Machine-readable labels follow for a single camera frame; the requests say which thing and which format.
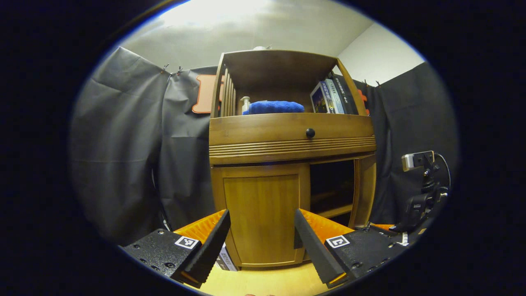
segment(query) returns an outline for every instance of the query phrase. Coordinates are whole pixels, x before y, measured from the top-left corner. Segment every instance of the wooden cabinet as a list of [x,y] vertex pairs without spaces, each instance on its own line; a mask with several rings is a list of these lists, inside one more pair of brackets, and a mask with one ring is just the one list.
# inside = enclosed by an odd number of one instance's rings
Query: wooden cabinet
[[294,212],[309,208],[308,164],[215,167],[211,176],[216,207],[230,210],[226,242],[234,264],[272,267],[303,260],[304,249],[294,249]]
[[[313,113],[310,92],[335,66],[358,115]],[[243,96],[251,102],[294,101],[305,112],[241,115]],[[209,158],[216,208],[230,209],[226,244],[234,264],[276,267],[304,260],[304,249],[294,248],[297,208],[351,228],[367,225],[376,184],[376,139],[365,115],[356,86],[337,58],[277,50],[223,53],[210,115]]]

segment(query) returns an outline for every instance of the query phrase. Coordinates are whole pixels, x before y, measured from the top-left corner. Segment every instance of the wooden floor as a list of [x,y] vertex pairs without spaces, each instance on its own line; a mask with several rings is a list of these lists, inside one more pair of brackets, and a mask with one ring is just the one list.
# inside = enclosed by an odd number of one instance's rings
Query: wooden floor
[[206,283],[199,289],[215,296],[312,296],[327,290],[310,261],[291,268],[240,271],[222,270],[214,264]]

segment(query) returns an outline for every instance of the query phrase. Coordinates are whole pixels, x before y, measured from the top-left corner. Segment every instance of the folded blue towel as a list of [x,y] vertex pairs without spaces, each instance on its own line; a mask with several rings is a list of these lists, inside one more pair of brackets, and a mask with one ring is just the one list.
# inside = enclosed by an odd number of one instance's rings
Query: folded blue towel
[[243,115],[247,114],[266,114],[266,113],[303,113],[305,108],[296,102],[287,101],[266,101],[253,102]]

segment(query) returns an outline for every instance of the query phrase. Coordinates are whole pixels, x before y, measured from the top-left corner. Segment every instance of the ceiling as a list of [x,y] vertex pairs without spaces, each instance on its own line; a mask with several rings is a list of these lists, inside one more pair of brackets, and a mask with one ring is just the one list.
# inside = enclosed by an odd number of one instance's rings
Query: ceiling
[[373,21],[330,0],[190,0],[120,46],[168,70],[217,65],[223,52],[271,46],[338,56]]

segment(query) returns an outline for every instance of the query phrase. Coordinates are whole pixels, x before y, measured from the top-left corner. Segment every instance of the drawer knob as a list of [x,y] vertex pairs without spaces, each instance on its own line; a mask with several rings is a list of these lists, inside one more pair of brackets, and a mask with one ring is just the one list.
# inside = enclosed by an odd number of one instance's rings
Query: drawer knob
[[312,139],[314,135],[316,134],[316,132],[313,129],[307,129],[305,134],[307,135],[307,138]]

